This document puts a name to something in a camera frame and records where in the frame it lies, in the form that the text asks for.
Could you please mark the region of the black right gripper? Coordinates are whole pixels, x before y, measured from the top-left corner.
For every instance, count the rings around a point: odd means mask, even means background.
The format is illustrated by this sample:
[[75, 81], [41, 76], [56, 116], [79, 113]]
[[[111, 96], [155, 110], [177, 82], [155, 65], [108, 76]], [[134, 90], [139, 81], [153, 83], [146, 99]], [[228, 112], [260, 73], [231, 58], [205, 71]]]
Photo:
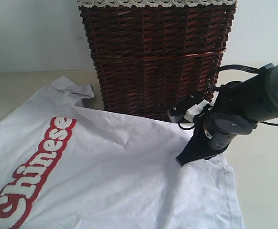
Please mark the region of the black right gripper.
[[176, 157], [176, 161], [180, 167], [200, 159], [209, 160], [218, 154], [209, 146], [210, 141], [204, 133], [203, 121], [197, 121], [195, 125], [196, 128], [192, 138], [183, 151]]

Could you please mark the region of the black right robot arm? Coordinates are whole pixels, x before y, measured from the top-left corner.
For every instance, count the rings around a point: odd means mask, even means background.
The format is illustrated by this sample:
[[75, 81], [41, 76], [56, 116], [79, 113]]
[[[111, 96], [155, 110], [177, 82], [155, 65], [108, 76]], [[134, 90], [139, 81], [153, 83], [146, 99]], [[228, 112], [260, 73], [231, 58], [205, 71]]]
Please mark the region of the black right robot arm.
[[244, 71], [254, 77], [219, 87], [208, 82], [207, 86], [218, 92], [214, 104], [206, 101], [202, 92], [196, 92], [168, 111], [173, 123], [181, 125], [186, 120], [193, 124], [190, 141], [176, 157], [181, 167], [223, 153], [237, 135], [249, 135], [259, 123], [271, 125], [270, 120], [278, 118], [278, 65], [226, 65], [215, 73], [225, 70]]

